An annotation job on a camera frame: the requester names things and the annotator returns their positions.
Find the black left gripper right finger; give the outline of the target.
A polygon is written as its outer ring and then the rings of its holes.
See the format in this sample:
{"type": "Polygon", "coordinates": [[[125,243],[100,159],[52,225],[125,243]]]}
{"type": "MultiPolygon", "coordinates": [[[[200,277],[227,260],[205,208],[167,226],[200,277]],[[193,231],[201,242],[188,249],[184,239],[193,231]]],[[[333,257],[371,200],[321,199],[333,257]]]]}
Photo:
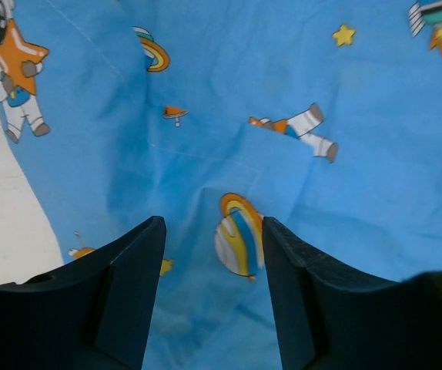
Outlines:
{"type": "Polygon", "coordinates": [[[263,220],[284,369],[442,369],[442,271],[395,282],[263,220]]]}

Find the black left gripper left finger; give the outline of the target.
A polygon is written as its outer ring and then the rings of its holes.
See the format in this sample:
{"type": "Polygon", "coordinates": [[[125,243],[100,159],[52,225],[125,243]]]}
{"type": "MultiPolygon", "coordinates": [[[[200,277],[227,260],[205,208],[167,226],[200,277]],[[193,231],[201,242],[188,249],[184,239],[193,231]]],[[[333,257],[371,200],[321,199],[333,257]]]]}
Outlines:
{"type": "Polygon", "coordinates": [[[0,369],[140,369],[166,224],[150,217],[106,246],[0,285],[0,369]]]}

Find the blue space-print cloth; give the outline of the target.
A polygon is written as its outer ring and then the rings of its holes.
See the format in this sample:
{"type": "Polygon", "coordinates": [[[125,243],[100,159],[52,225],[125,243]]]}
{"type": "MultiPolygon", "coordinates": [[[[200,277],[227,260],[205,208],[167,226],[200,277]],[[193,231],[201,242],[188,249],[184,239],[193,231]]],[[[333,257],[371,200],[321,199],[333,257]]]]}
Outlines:
{"type": "Polygon", "coordinates": [[[442,1],[0,1],[0,121],[65,264],[166,224],[145,369],[279,369],[275,217],[442,271],[442,1]]]}

